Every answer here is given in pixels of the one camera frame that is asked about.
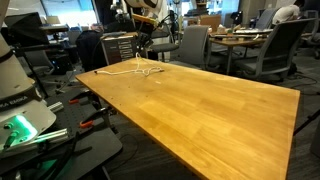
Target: green light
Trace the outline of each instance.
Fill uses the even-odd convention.
[[[16,119],[18,120],[17,123],[19,123],[21,127],[24,127],[23,134],[26,134],[28,136],[26,141],[32,139],[37,135],[38,131],[30,124],[30,122],[24,116],[17,115]]]

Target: wooden table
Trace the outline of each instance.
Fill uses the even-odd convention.
[[[140,68],[152,64],[165,71],[76,77],[202,179],[286,178],[299,91],[157,61]]]
[[[257,39],[257,40],[245,40],[245,41],[239,41],[239,40],[227,40],[227,41],[222,41],[222,40],[217,40],[215,38],[210,38],[211,43],[215,44],[220,44],[223,46],[226,46],[228,48],[228,66],[227,66],[227,75],[230,72],[230,67],[232,63],[232,51],[235,46],[251,46],[251,45],[257,45],[257,44],[262,44],[266,41],[266,39]]]

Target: green led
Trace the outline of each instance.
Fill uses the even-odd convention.
[[[24,127],[23,134],[27,135],[27,139],[25,141],[28,141],[37,135],[38,131],[30,124],[30,122],[24,116],[17,115],[16,120],[18,121],[17,123],[19,123],[19,126]]]

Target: white cable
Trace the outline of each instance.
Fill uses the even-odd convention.
[[[152,71],[154,72],[163,72],[164,70],[161,67],[151,67],[148,69],[140,69],[140,61],[139,58],[143,60],[143,58],[140,56],[140,54],[136,53],[136,59],[137,59],[137,68],[135,70],[129,70],[129,71],[121,71],[121,72],[108,72],[108,71],[94,71],[96,74],[108,74],[108,75],[119,75],[119,74],[126,74],[126,73],[142,73],[145,76],[149,76]]]

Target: wooden desk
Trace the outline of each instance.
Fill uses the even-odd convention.
[[[76,77],[202,179],[286,178],[299,91],[147,62],[165,71]]]
[[[227,66],[227,75],[230,72],[230,67],[232,63],[232,51],[235,46],[250,46],[250,45],[257,45],[257,44],[262,44],[266,41],[266,39],[258,39],[258,40],[245,40],[245,41],[239,41],[239,40],[227,40],[227,41],[222,41],[222,40],[216,40],[214,38],[210,38],[211,43],[216,43],[220,44],[223,46],[227,46],[228,48],[228,66]]]

